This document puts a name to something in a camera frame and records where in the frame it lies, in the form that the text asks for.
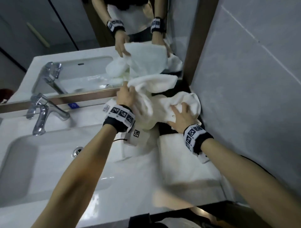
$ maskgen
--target folded towel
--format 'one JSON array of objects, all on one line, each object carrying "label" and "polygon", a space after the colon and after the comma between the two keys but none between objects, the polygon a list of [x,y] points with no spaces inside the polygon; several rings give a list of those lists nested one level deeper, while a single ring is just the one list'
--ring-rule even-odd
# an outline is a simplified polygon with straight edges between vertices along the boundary
[{"label": "folded towel", "polygon": [[[201,105],[196,94],[179,92],[173,97],[164,95],[151,96],[151,93],[160,93],[173,88],[177,79],[177,76],[162,74],[138,77],[128,82],[128,86],[134,86],[137,91],[137,100],[133,106],[133,113],[136,116],[136,124],[139,127],[149,130],[157,122],[174,122],[175,115],[170,105],[175,105],[182,112],[182,102],[189,104],[194,117],[200,114]],[[114,98],[107,102],[107,105],[110,107],[115,104],[116,100]]]},{"label": "folded towel", "polygon": [[183,69],[183,62],[177,56],[171,54],[167,58],[165,46],[151,43],[126,43],[124,46],[131,56],[124,55],[109,63],[106,67],[109,77],[119,77],[128,68],[130,78],[160,74],[163,71],[179,72]]},{"label": "folded towel", "polygon": [[160,168],[166,185],[196,183],[222,178],[211,163],[201,164],[185,146],[183,134],[161,135],[158,139]]}]

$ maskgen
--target blue sticker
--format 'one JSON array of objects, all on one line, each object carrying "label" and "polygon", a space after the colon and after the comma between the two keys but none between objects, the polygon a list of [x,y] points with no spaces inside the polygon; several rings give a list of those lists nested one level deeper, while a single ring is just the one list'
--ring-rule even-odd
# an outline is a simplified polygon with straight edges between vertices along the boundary
[{"label": "blue sticker", "polygon": [[68,104],[68,106],[71,108],[71,109],[78,109],[80,108],[79,105],[77,103],[70,103]]}]

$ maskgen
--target mirror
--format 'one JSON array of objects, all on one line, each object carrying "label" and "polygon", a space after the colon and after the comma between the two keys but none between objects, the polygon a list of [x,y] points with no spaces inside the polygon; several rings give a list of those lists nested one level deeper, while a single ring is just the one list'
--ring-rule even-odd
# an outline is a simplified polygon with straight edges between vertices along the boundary
[{"label": "mirror", "polygon": [[[122,78],[109,78],[106,66],[119,58],[115,40],[104,21],[123,21],[130,42],[151,42],[151,23],[155,0],[139,5],[111,5],[109,0],[11,0],[0,3],[0,101],[27,101],[32,94],[43,93],[51,98],[116,88]],[[159,6],[164,9],[165,42],[182,62],[185,60],[197,0],[187,6],[173,0]],[[125,13],[131,10],[128,17]],[[61,64],[59,71],[48,69],[49,63]]]}]

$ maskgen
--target faucet spout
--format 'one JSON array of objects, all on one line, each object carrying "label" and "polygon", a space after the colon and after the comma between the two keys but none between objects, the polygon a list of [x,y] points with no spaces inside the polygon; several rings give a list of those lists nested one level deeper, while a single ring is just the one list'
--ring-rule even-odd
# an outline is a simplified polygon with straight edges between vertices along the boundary
[{"label": "faucet spout", "polygon": [[47,97],[45,97],[43,94],[39,93],[37,96],[33,95],[31,97],[31,107],[29,108],[27,112],[27,119],[32,119],[34,116],[34,113],[36,111],[36,108],[40,108],[40,114],[39,118],[33,128],[33,135],[43,135],[45,134],[45,124],[47,121],[47,118],[50,113],[53,112],[61,121],[65,121],[69,119],[70,114],[68,112],[65,112],[64,110],[60,109],[58,106],[56,106],[54,103],[49,101]]}]

